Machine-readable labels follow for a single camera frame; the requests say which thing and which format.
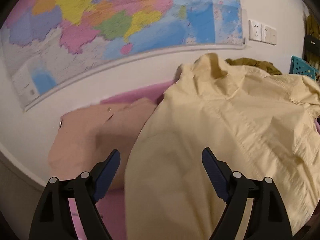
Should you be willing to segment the white wall socket panel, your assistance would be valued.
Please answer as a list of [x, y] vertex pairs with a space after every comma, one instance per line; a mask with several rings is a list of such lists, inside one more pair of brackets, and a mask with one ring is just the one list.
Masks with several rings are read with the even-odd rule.
[[277, 30], [256, 20], [248, 20], [249, 40], [277, 44]]

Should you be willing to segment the folded peach pink garment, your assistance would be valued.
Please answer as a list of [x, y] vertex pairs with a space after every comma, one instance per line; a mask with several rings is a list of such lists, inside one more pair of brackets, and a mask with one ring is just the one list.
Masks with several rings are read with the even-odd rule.
[[142, 98], [133, 103], [91, 105], [66, 113], [48, 154], [50, 175], [60, 180], [74, 179], [118, 150], [120, 166], [110, 189], [122, 189], [131, 150], [156, 107], [151, 100]]

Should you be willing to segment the teal perforated plastic basket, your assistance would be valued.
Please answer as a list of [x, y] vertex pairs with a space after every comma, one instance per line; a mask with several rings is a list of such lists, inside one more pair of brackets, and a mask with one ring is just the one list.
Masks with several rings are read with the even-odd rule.
[[319, 71], [316, 68], [296, 56], [291, 57], [289, 73], [295, 75], [306, 75], [313, 80], [317, 80], [319, 77]]

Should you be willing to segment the olive green garment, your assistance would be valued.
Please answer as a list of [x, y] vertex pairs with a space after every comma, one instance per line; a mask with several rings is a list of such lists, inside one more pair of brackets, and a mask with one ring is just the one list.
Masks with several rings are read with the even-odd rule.
[[257, 67], [259, 69], [264, 70], [270, 75], [281, 75], [282, 72], [278, 70], [273, 63], [267, 62], [267, 61], [257, 61], [255, 59], [250, 59], [250, 58], [239, 58], [239, 59], [226, 59], [225, 60], [228, 64], [231, 66], [252, 66], [252, 67]]

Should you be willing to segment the cream yellow jacket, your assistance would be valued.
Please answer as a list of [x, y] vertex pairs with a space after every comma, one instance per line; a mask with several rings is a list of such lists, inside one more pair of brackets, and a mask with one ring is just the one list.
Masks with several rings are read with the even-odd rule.
[[125, 170], [128, 239], [208, 239], [223, 213], [202, 165], [271, 177], [297, 233], [319, 202], [319, 85], [304, 75], [231, 66], [216, 54], [181, 66]]

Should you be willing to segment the colourful wall map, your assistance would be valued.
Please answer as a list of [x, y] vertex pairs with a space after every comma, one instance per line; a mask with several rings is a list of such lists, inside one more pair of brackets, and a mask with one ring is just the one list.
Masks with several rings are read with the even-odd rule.
[[22, 107], [122, 57], [243, 41], [240, 0], [18, 0], [1, 28]]

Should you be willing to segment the pink daisy bed sheet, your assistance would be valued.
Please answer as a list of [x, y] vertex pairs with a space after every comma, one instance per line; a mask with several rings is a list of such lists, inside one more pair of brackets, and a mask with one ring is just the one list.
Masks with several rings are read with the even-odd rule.
[[144, 224], [148, 218], [164, 222], [161, 238], [171, 237], [170, 226], [178, 231], [183, 222], [191, 222], [186, 238], [198, 239], [216, 226], [223, 209], [200, 161], [202, 149], [210, 147], [248, 176], [273, 176], [297, 232], [319, 200], [319, 187], [308, 189], [310, 178], [302, 169], [303, 159], [319, 152], [317, 123], [306, 119], [299, 132], [292, 116], [283, 125], [281, 115], [268, 114], [266, 148], [235, 114], [224, 121], [198, 96], [177, 91], [165, 95], [168, 87], [151, 85], [65, 114], [52, 147], [52, 156], [61, 159], [55, 172], [73, 179], [118, 149], [120, 166], [111, 195], [100, 207], [114, 213], [104, 215], [112, 236], [137, 238], [125, 223], [132, 222], [141, 207]]

